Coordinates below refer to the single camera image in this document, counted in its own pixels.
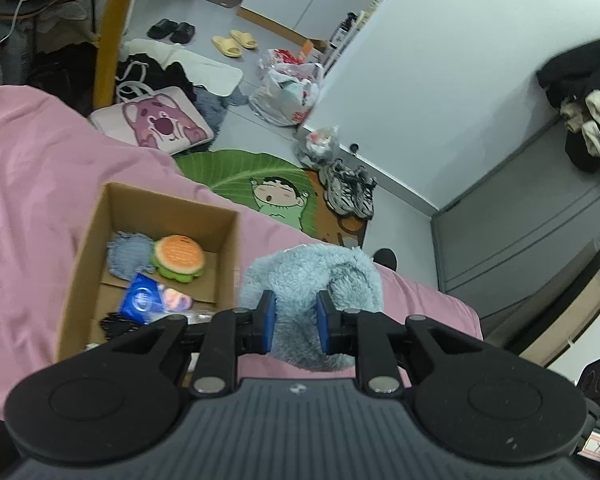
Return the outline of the plush hamburger toy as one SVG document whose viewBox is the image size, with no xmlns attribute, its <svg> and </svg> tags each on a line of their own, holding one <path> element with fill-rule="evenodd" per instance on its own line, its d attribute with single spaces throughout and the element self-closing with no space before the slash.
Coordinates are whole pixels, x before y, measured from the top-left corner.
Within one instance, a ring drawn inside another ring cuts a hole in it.
<svg viewBox="0 0 600 480">
<path fill-rule="evenodd" d="M 151 262 L 165 278 L 190 283 L 201 276 L 206 256 L 188 236 L 170 235 L 155 242 Z"/>
</svg>

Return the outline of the grey door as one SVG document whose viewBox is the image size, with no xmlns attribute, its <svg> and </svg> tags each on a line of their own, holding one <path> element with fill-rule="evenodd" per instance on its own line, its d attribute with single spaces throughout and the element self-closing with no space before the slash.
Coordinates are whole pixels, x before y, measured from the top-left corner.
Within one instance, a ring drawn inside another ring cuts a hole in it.
<svg viewBox="0 0 600 480">
<path fill-rule="evenodd" d="M 439 289 L 483 318 L 600 249 L 600 171 L 573 166 L 566 139 L 553 122 L 432 219 Z"/>
</svg>

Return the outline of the clear bag white stuffing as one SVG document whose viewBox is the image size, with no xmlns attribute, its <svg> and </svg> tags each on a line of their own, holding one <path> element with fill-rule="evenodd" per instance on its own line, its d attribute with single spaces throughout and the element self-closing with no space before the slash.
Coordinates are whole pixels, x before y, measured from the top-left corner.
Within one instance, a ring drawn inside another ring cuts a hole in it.
<svg viewBox="0 0 600 480">
<path fill-rule="evenodd" d="M 182 315 L 187 318 L 187 323 L 192 325 L 209 323 L 214 313 L 207 310 L 187 310 L 183 311 Z"/>
</svg>

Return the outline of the grey sneaker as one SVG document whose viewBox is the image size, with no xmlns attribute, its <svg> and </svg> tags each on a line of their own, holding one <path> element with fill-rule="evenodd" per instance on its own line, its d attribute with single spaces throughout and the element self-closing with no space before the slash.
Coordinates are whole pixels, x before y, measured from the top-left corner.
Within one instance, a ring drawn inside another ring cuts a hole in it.
<svg viewBox="0 0 600 480">
<path fill-rule="evenodd" d="M 355 170 L 354 213 L 362 220 L 372 220 L 375 212 L 374 191 L 377 181 L 364 166 Z"/>
<path fill-rule="evenodd" d="M 318 170 L 327 207 L 340 217 L 355 214 L 356 179 L 354 172 L 337 158 Z"/>
</svg>

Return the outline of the small clear trash bag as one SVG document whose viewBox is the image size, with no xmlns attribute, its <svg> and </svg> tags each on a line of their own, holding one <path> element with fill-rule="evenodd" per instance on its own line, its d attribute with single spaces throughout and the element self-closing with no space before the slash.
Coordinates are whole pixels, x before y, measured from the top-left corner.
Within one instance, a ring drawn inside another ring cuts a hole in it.
<svg viewBox="0 0 600 480">
<path fill-rule="evenodd" d="M 339 151 L 338 127 L 302 127 L 294 136 L 294 156 L 302 166 L 318 169 L 331 164 Z"/>
</svg>

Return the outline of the grey sneaker right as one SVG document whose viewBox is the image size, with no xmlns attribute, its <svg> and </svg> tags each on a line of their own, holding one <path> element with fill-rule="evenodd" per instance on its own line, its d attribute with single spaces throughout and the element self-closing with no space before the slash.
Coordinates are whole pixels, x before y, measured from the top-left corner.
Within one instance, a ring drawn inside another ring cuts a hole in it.
<svg viewBox="0 0 600 480">
<path fill-rule="evenodd" d="M 375 212 L 374 191 L 377 181 L 364 166 L 355 170 L 354 213 L 362 220 L 372 220 Z"/>
</svg>

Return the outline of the round white yellow table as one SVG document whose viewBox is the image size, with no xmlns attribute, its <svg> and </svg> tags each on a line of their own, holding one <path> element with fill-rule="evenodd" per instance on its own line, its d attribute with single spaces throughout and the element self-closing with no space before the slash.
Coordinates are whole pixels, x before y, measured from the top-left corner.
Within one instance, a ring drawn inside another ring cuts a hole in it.
<svg viewBox="0 0 600 480">
<path fill-rule="evenodd" d="M 126 18 L 132 0 L 106 0 L 98 40 L 98 52 L 93 89 L 95 110 L 114 102 L 114 77 L 117 73 L 118 55 Z"/>
</svg>

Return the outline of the yellow slipper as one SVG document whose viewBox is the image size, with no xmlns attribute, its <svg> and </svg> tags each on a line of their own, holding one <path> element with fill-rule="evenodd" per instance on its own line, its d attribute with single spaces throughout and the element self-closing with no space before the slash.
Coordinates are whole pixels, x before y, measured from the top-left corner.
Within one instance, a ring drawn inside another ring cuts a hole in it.
<svg viewBox="0 0 600 480">
<path fill-rule="evenodd" d="M 232 29 L 230 36 L 244 49 L 257 50 L 258 48 L 258 42 L 250 32 L 241 32 L 240 30 Z"/>
<path fill-rule="evenodd" d="M 227 58 L 240 58 L 242 56 L 242 47 L 234 38 L 213 36 L 211 42 Z"/>
</svg>

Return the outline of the pink bed sheet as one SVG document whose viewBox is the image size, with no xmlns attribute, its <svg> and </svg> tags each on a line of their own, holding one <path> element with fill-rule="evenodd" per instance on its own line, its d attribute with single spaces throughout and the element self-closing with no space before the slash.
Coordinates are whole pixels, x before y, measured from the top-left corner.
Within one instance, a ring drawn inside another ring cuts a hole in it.
<svg viewBox="0 0 600 480">
<path fill-rule="evenodd" d="M 0 86 L 0 418 L 9 390 L 53 362 L 74 258 L 109 181 L 226 205 L 167 154 L 103 136 L 40 90 Z"/>
</svg>

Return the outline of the white floor mat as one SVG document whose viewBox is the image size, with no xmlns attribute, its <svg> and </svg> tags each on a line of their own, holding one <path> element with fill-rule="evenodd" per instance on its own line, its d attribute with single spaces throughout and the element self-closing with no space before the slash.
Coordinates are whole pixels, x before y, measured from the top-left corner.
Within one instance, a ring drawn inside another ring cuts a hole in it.
<svg viewBox="0 0 600 480">
<path fill-rule="evenodd" d="M 180 63 L 187 79 L 195 86 L 205 88 L 215 96 L 226 98 L 242 82 L 244 73 L 239 68 L 205 58 L 178 44 L 164 44 L 150 39 L 132 39 L 120 47 L 119 60 L 131 55 L 146 54 L 162 68 Z"/>
</svg>

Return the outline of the cardboard box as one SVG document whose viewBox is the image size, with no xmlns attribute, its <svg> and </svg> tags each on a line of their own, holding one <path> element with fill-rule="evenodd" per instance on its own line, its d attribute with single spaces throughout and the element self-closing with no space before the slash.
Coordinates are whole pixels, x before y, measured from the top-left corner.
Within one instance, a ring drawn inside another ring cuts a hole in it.
<svg viewBox="0 0 600 480">
<path fill-rule="evenodd" d="M 198 264 L 190 278 L 178 278 L 174 272 L 162 275 L 155 266 L 155 244 L 171 235 L 180 240 L 169 247 L 169 256 Z M 197 309 L 211 314 L 234 307 L 238 244 L 237 211 L 127 184 L 106 184 L 76 256 L 55 360 L 105 340 L 100 320 L 120 309 L 139 273 L 170 290 L 163 313 Z"/>
</svg>

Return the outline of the large white shopping bag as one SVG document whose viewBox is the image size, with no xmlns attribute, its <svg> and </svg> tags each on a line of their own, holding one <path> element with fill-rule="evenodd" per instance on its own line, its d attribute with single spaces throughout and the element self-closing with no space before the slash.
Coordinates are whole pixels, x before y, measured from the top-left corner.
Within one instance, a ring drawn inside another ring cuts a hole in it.
<svg viewBox="0 0 600 480">
<path fill-rule="evenodd" d="M 260 86 L 249 96 L 249 106 L 277 127 L 300 125 L 321 93 L 324 67 L 306 63 L 284 49 L 270 49 L 257 64 Z"/>
</svg>

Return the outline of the black white hanging jacket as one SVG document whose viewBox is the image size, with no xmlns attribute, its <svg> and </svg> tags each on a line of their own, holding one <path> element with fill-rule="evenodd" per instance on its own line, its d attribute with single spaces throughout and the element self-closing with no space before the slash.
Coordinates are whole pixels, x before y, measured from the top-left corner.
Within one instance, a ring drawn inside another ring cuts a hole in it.
<svg viewBox="0 0 600 480">
<path fill-rule="evenodd" d="M 554 56 L 535 77 L 567 130 L 570 162 L 588 174 L 600 170 L 600 39 Z"/>
</svg>

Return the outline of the fluffy blue-grey plush roll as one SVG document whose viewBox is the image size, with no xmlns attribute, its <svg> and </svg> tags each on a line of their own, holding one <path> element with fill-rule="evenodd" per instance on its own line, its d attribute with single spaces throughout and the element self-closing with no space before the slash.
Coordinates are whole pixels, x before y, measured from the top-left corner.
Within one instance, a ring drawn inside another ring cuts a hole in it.
<svg viewBox="0 0 600 480">
<path fill-rule="evenodd" d="M 266 290 L 276 299 L 271 356 L 305 372 L 344 372 L 354 365 L 350 356 L 322 352 L 316 320 L 320 292 L 328 292 L 338 310 L 384 310 L 380 273 L 358 248 L 302 244 L 254 260 L 242 277 L 238 306 L 257 307 Z"/>
</svg>

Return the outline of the small blue-grey cloth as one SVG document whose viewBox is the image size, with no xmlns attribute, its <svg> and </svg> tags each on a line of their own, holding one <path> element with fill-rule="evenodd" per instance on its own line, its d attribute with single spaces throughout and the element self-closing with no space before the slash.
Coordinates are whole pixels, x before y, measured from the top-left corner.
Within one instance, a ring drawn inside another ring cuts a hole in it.
<svg viewBox="0 0 600 480">
<path fill-rule="evenodd" d="M 123 281 L 132 281 L 137 273 L 155 272 L 152 263 L 155 242 L 140 233 L 119 231 L 107 243 L 107 269 Z"/>
</svg>

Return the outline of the grey sneaker left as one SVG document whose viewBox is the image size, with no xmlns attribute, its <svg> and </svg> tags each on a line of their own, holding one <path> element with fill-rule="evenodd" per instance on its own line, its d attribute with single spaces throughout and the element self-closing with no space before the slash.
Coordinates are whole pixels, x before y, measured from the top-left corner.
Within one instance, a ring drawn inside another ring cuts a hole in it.
<svg viewBox="0 0 600 480">
<path fill-rule="evenodd" d="M 354 172 L 337 158 L 318 170 L 327 207 L 340 217 L 355 214 L 356 179 Z"/>
</svg>

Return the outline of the yellow slipper near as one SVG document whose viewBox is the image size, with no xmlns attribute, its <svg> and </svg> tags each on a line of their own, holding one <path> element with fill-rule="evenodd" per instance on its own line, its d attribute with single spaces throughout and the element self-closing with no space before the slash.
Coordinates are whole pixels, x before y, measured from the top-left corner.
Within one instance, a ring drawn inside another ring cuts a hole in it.
<svg viewBox="0 0 600 480">
<path fill-rule="evenodd" d="M 227 58 L 240 58 L 242 56 L 242 47 L 234 38 L 213 36 L 211 42 Z"/>
</svg>

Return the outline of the black clothes pile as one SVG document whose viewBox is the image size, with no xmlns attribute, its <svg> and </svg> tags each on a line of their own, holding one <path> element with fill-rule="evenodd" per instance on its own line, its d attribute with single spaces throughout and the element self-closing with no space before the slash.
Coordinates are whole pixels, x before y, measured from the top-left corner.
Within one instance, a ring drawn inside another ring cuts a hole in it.
<svg viewBox="0 0 600 480">
<path fill-rule="evenodd" d="M 162 67 L 154 58 L 143 53 L 130 55 L 125 61 L 120 61 L 114 81 L 117 103 L 149 96 L 171 87 L 182 90 L 190 102 L 196 101 L 194 86 L 180 63 Z"/>
</svg>

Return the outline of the black slipper pair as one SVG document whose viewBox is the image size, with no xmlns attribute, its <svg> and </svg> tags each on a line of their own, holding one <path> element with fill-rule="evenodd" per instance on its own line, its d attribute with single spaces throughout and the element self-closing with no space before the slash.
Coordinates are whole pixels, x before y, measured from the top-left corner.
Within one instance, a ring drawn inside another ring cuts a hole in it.
<svg viewBox="0 0 600 480">
<path fill-rule="evenodd" d="M 196 27 L 192 24 L 177 23 L 163 18 L 150 26 L 147 36 L 153 40 L 169 39 L 174 44 L 189 44 L 195 36 Z"/>
</svg>

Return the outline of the green leaf cartoon rug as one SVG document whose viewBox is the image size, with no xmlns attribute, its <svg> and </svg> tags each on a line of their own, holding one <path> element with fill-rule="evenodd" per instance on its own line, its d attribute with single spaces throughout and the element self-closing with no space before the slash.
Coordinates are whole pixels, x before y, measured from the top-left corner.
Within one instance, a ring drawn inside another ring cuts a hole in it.
<svg viewBox="0 0 600 480">
<path fill-rule="evenodd" d="M 363 245 L 367 222 L 332 212 L 314 170 L 271 154 L 241 150 L 189 153 L 176 156 L 175 161 L 186 178 L 235 204 L 322 242 L 344 247 Z"/>
</svg>

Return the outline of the yellow slipper far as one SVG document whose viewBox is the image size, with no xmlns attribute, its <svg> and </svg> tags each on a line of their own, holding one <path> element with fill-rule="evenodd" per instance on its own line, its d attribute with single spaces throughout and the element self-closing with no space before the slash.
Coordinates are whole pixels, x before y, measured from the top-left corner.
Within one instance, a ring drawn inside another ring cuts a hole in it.
<svg viewBox="0 0 600 480">
<path fill-rule="evenodd" d="M 241 32 L 240 30 L 232 29 L 230 36 L 244 49 L 257 50 L 258 48 L 258 42 L 250 32 Z"/>
</svg>

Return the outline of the pink bear cushion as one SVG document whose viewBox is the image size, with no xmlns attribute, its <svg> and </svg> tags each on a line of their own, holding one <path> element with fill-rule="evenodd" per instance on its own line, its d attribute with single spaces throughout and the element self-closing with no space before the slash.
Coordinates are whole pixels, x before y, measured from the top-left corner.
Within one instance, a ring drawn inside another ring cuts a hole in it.
<svg viewBox="0 0 600 480">
<path fill-rule="evenodd" d="M 169 155 L 214 139 L 214 132 L 178 87 L 94 110 L 88 120 L 108 138 Z"/>
</svg>

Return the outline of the blue planet tissue pack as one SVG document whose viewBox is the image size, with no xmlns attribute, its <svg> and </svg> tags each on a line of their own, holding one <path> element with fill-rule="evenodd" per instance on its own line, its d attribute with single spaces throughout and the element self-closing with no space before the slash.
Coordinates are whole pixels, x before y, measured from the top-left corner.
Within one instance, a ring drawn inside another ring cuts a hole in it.
<svg viewBox="0 0 600 480">
<path fill-rule="evenodd" d="M 121 301 L 118 312 L 130 320 L 149 324 L 166 315 L 189 311 L 192 297 L 144 274 L 135 274 Z"/>
</svg>

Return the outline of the black framed board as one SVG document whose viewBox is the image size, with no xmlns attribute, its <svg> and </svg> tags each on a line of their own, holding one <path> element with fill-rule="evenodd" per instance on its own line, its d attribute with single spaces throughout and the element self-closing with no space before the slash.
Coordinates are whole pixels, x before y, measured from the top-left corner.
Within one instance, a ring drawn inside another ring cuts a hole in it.
<svg viewBox="0 0 600 480">
<path fill-rule="evenodd" d="M 600 315 L 600 250 L 585 248 L 528 299 L 481 320 L 486 342 L 542 367 Z"/>
</svg>

